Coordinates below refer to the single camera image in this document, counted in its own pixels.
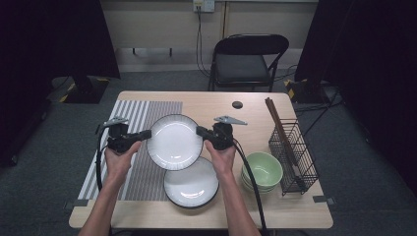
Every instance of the chair seat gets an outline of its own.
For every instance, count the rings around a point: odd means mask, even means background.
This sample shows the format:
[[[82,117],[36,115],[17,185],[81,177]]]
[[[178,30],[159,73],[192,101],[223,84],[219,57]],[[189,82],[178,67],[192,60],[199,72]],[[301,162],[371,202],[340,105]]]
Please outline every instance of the chair seat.
[[[216,55],[216,81],[221,83],[270,83],[262,55]]]

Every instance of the person's left hand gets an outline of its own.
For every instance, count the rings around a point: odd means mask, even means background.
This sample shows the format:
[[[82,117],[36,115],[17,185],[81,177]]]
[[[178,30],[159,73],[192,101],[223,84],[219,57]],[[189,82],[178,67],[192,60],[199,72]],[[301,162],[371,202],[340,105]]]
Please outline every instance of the person's left hand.
[[[110,148],[105,150],[104,154],[108,172],[106,183],[107,181],[111,181],[117,187],[122,186],[131,167],[132,156],[138,151],[141,144],[142,142],[135,142],[125,153],[121,155]]]

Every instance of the wooden table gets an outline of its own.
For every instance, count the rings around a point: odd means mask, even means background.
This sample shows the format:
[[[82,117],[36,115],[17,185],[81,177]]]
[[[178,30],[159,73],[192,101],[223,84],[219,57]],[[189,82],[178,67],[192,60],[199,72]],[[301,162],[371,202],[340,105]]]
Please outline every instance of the wooden table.
[[[213,118],[229,115],[248,122],[247,126],[233,126],[233,136],[246,154],[254,151],[270,152],[268,140],[274,123],[265,104],[265,99],[273,100],[281,119],[295,119],[296,115],[290,99],[285,93],[263,92],[192,92],[192,91],[123,91],[119,100],[182,101],[182,114],[194,119],[199,125],[210,128]],[[232,107],[233,101],[241,101],[243,108]],[[203,148],[202,156],[210,159]],[[253,193],[246,190],[240,179],[243,162],[237,154],[233,172],[244,196],[248,211],[261,228],[261,221]],[[315,203],[313,196],[322,196],[320,181],[307,193],[281,195],[278,186],[271,193],[261,195],[265,219],[269,229],[311,228],[326,229],[333,221],[327,203]],[[70,217],[70,225],[81,228],[86,222],[94,201],[87,206],[75,206]],[[165,228],[165,229],[225,229],[226,215],[222,194],[219,190],[214,199],[201,208],[184,209],[172,202],[119,201],[112,217],[114,228]]]

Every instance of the gray striped mat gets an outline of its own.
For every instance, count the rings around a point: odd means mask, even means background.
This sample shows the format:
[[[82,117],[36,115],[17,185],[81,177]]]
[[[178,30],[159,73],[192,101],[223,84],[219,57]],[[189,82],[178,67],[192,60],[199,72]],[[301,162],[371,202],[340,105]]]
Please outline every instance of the gray striped mat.
[[[169,114],[181,114],[180,101],[137,101],[117,100],[110,118],[121,116],[129,120],[129,133],[148,130],[159,118]],[[108,129],[101,139],[101,146],[106,145]],[[79,200],[96,199],[98,189],[95,178],[94,155],[89,172],[80,191]],[[101,157],[101,179],[105,181],[107,166],[104,156]],[[132,168],[129,170],[125,184],[119,192],[120,201],[168,201],[163,190],[165,170],[157,166],[149,157],[146,141],[142,143],[138,153],[132,158]]]

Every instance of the person's right hand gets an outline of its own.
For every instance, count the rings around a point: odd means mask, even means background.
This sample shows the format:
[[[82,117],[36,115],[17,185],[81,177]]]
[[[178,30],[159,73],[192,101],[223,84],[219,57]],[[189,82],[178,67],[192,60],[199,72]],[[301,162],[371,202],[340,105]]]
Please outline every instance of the person's right hand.
[[[234,146],[225,150],[217,150],[212,146],[212,143],[205,140],[205,146],[211,155],[211,162],[214,167],[217,179],[221,179],[227,175],[233,175],[233,162],[235,158],[236,148]]]
[[[116,153],[109,147],[105,150],[105,161],[107,163],[107,180],[114,181],[114,184],[120,187],[126,180],[126,174],[131,168],[131,159],[141,147],[142,142],[135,142],[132,146],[123,154]]]

